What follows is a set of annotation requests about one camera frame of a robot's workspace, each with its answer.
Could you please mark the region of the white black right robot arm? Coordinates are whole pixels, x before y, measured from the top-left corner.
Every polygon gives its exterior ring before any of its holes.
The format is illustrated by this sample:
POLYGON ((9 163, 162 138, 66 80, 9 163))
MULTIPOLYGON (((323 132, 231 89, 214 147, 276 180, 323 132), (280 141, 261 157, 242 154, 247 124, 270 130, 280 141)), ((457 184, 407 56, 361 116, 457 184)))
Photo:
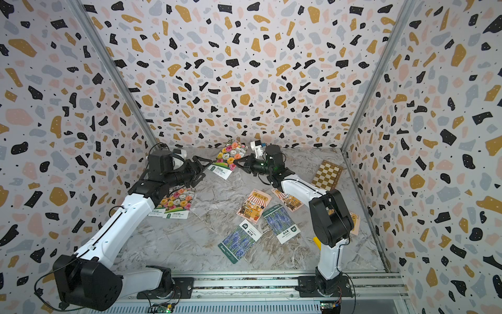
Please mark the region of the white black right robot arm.
POLYGON ((257 177, 265 175, 267 183, 307 205, 315 236, 321 243, 320 260, 316 267, 315 286, 299 287, 302 293, 317 292, 323 296, 338 293, 343 278, 341 256, 350 244, 354 222, 338 190, 328 191, 307 183, 286 167, 286 157, 278 145, 266 146, 262 158, 254 153, 236 159, 234 164, 257 177))

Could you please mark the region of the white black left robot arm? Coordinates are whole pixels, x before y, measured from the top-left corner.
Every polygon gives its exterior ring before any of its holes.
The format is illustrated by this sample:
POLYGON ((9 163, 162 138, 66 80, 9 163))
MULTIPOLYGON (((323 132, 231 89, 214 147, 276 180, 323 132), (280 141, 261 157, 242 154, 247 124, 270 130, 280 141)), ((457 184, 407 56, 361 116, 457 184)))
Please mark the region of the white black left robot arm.
POLYGON ((186 152, 179 149, 150 153, 146 170, 115 214, 75 253, 61 255, 54 263, 53 275, 63 309, 72 305, 105 311, 118 299, 132 294, 148 299, 172 296, 176 289, 169 268, 148 266, 118 275, 112 266, 138 225, 161 201, 182 187, 195 187, 211 164, 209 159, 198 156, 188 159, 186 152))

